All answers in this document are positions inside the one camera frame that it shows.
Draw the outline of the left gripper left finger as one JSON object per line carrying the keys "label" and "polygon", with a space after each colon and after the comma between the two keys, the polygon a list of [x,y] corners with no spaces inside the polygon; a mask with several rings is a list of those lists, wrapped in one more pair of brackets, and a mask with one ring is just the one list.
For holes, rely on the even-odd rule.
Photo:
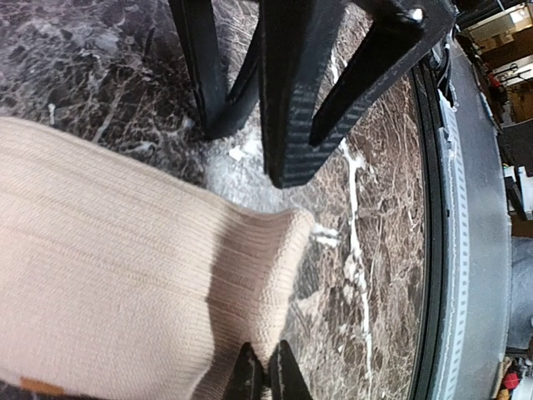
{"label": "left gripper left finger", "polygon": [[225,387],[223,400],[260,400],[264,369],[252,345],[245,342]]}

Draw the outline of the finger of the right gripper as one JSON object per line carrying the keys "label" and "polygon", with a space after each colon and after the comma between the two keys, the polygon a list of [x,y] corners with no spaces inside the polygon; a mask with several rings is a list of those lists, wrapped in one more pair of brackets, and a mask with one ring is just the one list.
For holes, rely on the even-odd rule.
{"label": "finger of the right gripper", "polygon": [[263,1],[259,94],[264,168],[277,188],[310,182],[367,109],[453,27],[449,1],[358,1],[370,26],[336,42],[346,1]]}
{"label": "finger of the right gripper", "polygon": [[210,1],[170,1],[187,64],[202,131],[208,140],[228,138],[242,129],[259,98],[261,25],[257,24],[244,62],[231,88],[222,71]]}

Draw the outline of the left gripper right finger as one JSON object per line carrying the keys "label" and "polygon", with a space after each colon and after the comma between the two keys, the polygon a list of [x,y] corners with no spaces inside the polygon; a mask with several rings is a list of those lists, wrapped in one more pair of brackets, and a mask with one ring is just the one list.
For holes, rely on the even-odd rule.
{"label": "left gripper right finger", "polygon": [[273,400],[312,400],[289,343],[281,340],[268,367]]}

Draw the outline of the beige striped sock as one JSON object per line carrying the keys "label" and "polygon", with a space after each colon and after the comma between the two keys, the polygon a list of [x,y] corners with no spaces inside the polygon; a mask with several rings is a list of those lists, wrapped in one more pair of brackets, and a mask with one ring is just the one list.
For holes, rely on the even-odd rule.
{"label": "beige striped sock", "polygon": [[1,379],[62,397],[222,399],[250,343],[271,396],[314,224],[5,117]]}

